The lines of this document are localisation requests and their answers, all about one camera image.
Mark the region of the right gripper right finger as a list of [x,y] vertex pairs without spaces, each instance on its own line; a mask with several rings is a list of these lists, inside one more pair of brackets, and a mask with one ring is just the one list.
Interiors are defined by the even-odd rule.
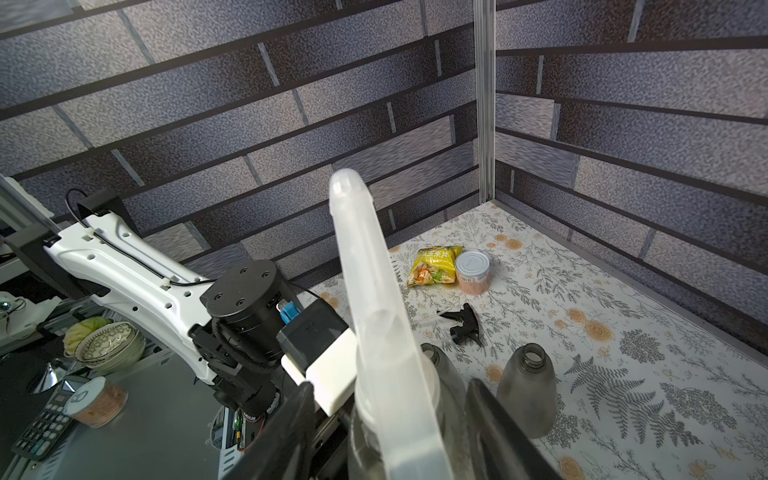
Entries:
[[476,479],[560,479],[485,384],[472,379],[465,415]]

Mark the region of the clear white spray nozzle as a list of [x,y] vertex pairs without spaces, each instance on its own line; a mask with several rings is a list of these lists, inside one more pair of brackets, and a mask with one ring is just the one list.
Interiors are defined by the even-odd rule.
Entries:
[[454,474],[433,397],[439,382],[407,317],[372,196],[352,169],[329,182],[329,207],[357,338],[356,405],[389,479]]

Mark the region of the grey spray bottle front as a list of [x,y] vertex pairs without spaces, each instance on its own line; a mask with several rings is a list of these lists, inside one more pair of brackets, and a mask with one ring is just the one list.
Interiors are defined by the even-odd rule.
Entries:
[[[466,387],[452,361],[438,346],[423,343],[422,370],[426,375],[432,404],[454,476],[475,477],[468,446],[464,402]],[[355,388],[355,410],[351,417],[348,443],[348,476],[351,479],[384,479],[375,421],[370,402],[362,388]]]

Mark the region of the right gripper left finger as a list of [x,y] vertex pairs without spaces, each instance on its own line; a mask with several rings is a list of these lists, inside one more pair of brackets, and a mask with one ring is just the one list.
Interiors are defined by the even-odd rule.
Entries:
[[314,404],[314,387],[303,382],[224,479],[308,479]]

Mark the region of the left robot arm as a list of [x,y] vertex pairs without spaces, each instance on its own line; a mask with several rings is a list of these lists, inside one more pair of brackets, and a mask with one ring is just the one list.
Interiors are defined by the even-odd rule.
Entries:
[[144,241],[115,190],[65,203],[69,227],[33,223],[5,237],[17,258],[59,293],[126,317],[184,360],[223,406],[273,414],[278,305],[297,300],[276,263],[245,258],[209,279]]

